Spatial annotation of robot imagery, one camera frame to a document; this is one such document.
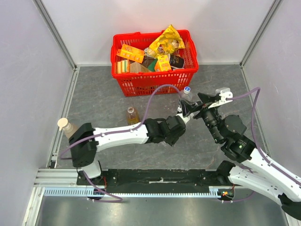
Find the yellow tea bottle red label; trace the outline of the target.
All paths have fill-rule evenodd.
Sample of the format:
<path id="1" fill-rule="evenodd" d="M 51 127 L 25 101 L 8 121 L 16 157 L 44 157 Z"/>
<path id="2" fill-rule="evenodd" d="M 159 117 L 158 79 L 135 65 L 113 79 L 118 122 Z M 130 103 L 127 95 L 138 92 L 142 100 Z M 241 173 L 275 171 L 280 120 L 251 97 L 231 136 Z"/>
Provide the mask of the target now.
<path id="1" fill-rule="evenodd" d="M 134 125 L 140 122 L 139 113 L 133 106 L 127 108 L 126 118 L 128 125 Z"/>

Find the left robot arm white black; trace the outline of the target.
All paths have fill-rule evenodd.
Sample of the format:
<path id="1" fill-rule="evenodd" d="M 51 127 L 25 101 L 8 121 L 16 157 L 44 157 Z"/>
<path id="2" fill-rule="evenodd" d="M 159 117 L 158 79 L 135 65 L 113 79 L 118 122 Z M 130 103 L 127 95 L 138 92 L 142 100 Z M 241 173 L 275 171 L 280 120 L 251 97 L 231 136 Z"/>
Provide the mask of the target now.
<path id="1" fill-rule="evenodd" d="M 180 113 L 166 119 L 148 118 L 143 123 L 107 129 L 93 128 L 91 123 L 85 123 L 69 138 L 73 167 L 82 169 L 88 181 L 98 185 L 103 181 L 103 173 L 95 159 L 97 152 L 128 144 L 165 142 L 173 146 L 185 133 L 190 119 Z"/>

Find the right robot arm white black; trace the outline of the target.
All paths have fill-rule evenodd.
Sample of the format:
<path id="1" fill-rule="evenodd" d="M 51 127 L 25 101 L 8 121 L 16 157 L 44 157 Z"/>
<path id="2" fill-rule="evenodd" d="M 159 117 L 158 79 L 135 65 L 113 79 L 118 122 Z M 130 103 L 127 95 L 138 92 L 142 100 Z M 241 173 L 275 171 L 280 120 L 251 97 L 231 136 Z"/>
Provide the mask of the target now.
<path id="1" fill-rule="evenodd" d="M 245 169 L 230 162 L 223 162 L 215 179 L 220 185 L 229 182 L 245 186 L 281 206 L 291 217 L 301 219 L 301 178 L 273 160 L 256 143 L 244 135 L 246 126 L 238 115 L 222 118 L 218 107 L 235 100 L 229 88 L 216 90 L 215 95 L 198 93 L 199 101 L 180 98 L 184 118 L 203 119 L 215 143 L 221 144 L 224 154 Z"/>

